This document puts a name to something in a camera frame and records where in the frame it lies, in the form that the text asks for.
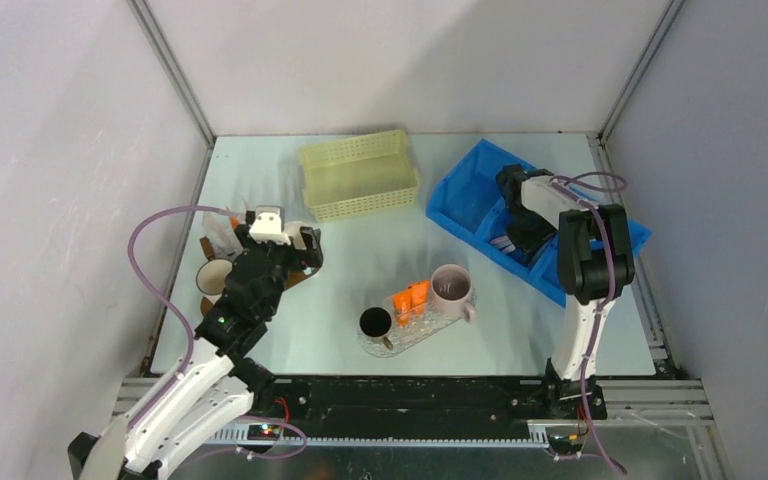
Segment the white toothpaste tube black cap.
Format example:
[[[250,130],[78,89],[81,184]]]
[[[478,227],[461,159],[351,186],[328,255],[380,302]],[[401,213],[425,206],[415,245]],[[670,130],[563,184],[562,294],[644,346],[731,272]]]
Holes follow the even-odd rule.
[[[258,205],[256,202],[251,201],[246,196],[241,196],[241,206],[244,208],[244,213],[246,216],[255,216],[258,211]]]

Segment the brown mug black inside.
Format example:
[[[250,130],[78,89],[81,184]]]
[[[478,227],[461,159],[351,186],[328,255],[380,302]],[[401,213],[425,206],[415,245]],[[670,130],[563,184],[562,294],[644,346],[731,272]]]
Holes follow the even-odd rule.
[[[394,348],[388,338],[392,326],[392,316],[382,307],[370,307],[359,318],[360,332],[371,341],[384,345],[388,350]]]

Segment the clear container with brown lid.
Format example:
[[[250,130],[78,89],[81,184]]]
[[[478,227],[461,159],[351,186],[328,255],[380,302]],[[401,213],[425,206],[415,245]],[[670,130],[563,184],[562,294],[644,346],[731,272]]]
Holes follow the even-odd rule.
[[[239,254],[238,243],[226,230],[207,227],[203,230],[204,235],[199,239],[199,244],[207,260],[233,260]]]

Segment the pink mug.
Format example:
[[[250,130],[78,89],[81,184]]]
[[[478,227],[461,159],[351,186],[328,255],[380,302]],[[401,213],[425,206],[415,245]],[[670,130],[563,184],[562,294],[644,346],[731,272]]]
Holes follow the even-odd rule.
[[[443,265],[437,268],[430,278],[431,311],[442,317],[474,322],[477,312],[473,294],[472,279],[462,266]]]

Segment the white ribbed mug black rim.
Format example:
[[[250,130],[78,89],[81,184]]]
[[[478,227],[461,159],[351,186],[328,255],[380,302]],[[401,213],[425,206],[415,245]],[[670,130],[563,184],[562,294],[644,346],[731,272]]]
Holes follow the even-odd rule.
[[[207,261],[196,274],[197,289],[205,296],[220,295],[232,268],[233,263],[228,259],[217,258]]]

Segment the clear textured plastic box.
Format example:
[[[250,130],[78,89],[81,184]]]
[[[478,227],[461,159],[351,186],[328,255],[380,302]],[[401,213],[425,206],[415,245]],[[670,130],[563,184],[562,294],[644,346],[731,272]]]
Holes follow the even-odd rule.
[[[423,280],[410,284],[406,289],[390,296],[396,331],[401,333],[410,324],[425,314],[429,302],[431,282]]]

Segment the light blue mug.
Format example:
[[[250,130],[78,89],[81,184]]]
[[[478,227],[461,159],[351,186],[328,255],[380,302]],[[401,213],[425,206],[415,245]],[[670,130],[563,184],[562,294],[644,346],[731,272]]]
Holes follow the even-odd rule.
[[[288,240],[288,244],[297,250],[307,250],[307,238],[313,232],[310,225],[302,221],[289,221],[284,224],[283,233]]]

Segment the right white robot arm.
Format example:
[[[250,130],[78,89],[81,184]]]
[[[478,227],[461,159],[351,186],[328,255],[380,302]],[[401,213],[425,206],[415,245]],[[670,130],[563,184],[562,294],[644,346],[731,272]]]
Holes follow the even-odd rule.
[[[566,418],[595,394],[595,356],[608,316],[635,276],[627,214],[583,190],[605,193],[597,172],[576,176],[504,166],[495,176],[511,223],[509,244],[527,259],[557,242],[556,271],[566,296],[561,338],[547,363],[541,392],[545,411]]]

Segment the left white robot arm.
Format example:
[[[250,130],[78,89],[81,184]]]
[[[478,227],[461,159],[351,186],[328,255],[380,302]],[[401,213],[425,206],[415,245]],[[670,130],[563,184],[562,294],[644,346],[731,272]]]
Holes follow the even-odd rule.
[[[101,434],[72,440],[67,453],[74,478],[167,479],[227,423],[274,408],[275,377],[249,353],[284,292],[322,267],[321,232],[290,222],[281,234],[246,225],[235,233],[243,251],[195,327],[191,354]]]

